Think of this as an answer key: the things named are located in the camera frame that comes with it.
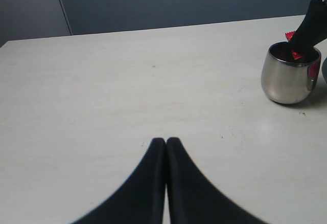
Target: background wall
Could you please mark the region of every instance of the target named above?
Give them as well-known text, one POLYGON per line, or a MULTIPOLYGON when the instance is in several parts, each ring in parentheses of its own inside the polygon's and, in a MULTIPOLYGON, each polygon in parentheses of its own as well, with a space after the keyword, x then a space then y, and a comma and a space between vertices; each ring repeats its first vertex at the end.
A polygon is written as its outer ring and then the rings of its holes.
POLYGON ((0 0, 0 47, 8 40, 67 35, 59 0, 0 0))
POLYGON ((310 0, 62 0, 74 34, 305 14, 310 0))

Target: stainless steel cup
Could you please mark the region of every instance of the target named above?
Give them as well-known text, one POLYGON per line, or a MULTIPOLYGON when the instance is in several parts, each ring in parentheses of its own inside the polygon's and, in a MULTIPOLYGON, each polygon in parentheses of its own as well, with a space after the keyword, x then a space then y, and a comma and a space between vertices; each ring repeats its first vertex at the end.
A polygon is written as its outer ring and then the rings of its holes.
POLYGON ((266 96, 281 104, 304 100, 315 88, 320 70, 321 53, 316 48, 305 56, 304 63, 282 58, 286 42, 272 45, 261 74, 261 86, 266 96))

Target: table surface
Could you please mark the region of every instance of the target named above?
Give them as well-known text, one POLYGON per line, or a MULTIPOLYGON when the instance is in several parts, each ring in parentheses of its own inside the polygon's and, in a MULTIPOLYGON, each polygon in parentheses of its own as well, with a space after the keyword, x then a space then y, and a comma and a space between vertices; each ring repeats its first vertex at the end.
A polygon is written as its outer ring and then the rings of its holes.
MULTIPOLYGON (((327 222, 327 85, 269 101, 268 47, 303 16, 11 41, 0 49, 0 223, 70 223, 153 137, 269 223, 327 222)), ((327 55, 327 45, 318 46, 327 55)), ((164 223, 169 223, 165 210, 164 223)))

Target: desk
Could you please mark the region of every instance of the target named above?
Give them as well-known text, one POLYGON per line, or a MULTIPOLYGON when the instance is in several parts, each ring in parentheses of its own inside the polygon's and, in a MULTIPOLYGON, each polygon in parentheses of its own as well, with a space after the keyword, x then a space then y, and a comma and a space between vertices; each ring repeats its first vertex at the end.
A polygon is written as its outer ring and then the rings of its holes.
MULTIPOLYGON (((70 223, 178 136, 271 224, 327 222, 327 85, 269 101, 268 47, 302 16, 12 41, 0 49, 0 223, 70 223)), ((323 56, 327 44, 318 46, 323 56)), ((164 223, 169 223, 165 210, 164 223)))

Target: cup rim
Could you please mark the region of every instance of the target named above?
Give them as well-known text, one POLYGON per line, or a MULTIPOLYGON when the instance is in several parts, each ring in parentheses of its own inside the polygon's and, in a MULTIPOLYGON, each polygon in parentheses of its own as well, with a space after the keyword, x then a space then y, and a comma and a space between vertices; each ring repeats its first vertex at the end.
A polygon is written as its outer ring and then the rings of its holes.
POLYGON ((284 63, 284 64, 286 64, 286 65, 290 65, 290 66, 294 66, 294 67, 304 67, 304 66, 312 65, 314 62, 317 62, 317 61, 320 61, 320 60, 321 60, 321 52, 320 52, 317 48, 315 48, 315 47, 313 47, 313 49, 314 49, 314 50, 319 54, 319 57, 318 57, 317 59, 311 61, 311 62, 307 62, 307 63, 293 63, 293 62, 288 62, 288 61, 285 61, 285 60, 279 59, 279 58, 277 58, 276 56, 274 56, 274 55, 271 53, 271 49, 272 49, 274 46, 276 46, 276 45, 278 45, 278 44, 281 44, 281 43, 287 43, 287 42, 286 42, 286 41, 280 41, 280 42, 276 42, 276 43, 274 43, 273 45, 271 45, 271 46, 269 47, 269 49, 268 49, 268 54, 269 54, 269 56, 272 57, 273 59, 275 59, 275 60, 277 60, 277 61, 279 61, 279 62, 282 62, 282 63, 284 63))

